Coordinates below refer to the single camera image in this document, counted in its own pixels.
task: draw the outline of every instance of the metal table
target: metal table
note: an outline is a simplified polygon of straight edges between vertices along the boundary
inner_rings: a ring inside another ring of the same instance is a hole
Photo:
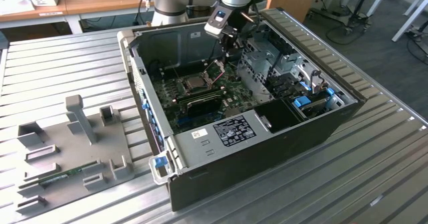
[[[34,118],[41,126],[65,121],[57,105],[70,92],[82,96],[85,114],[104,103],[120,109],[137,174],[24,223],[426,222],[426,122],[290,16],[276,10],[268,14],[369,98],[329,140],[171,212],[168,192],[155,185],[147,166],[151,152],[120,63],[117,30],[14,42],[0,65],[0,222],[14,221],[13,183],[21,177],[10,126]]]

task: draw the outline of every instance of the blue plastic clip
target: blue plastic clip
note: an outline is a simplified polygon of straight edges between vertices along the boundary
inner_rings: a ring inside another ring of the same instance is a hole
[[[165,166],[167,163],[168,163],[168,162],[167,162],[168,160],[167,160],[165,156],[161,156],[161,157],[155,158],[153,161],[155,161],[155,163],[156,163],[156,164],[153,165],[155,168],[159,168],[159,167],[161,167],[161,166]]]
[[[299,84],[304,87],[304,89],[306,89],[307,91],[313,90],[313,89],[310,88],[310,86],[306,85],[306,83],[304,83],[303,81],[300,81]]]
[[[306,96],[299,96],[294,99],[294,104],[298,108],[310,103],[310,99]]]
[[[326,92],[327,92],[327,94],[331,96],[331,95],[334,94],[334,89],[327,88],[327,89],[326,89]]]

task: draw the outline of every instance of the green circuit board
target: green circuit board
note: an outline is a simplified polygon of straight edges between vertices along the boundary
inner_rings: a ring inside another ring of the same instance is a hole
[[[231,65],[226,65],[223,69],[224,73],[222,75],[220,68],[216,65],[210,66],[207,69],[207,76],[212,81],[220,75],[210,88],[206,82],[203,82],[204,85],[201,85],[201,73],[152,82],[163,111],[175,134],[236,115],[256,105],[252,93],[244,87],[239,78],[236,78]],[[219,109],[208,114],[188,117],[185,114],[187,104],[206,98],[220,98]]]

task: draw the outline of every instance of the barcode sticker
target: barcode sticker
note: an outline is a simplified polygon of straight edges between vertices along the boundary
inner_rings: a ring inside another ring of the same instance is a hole
[[[50,12],[50,13],[38,14],[38,16],[50,16],[50,15],[61,15],[61,14],[62,14],[61,12]]]

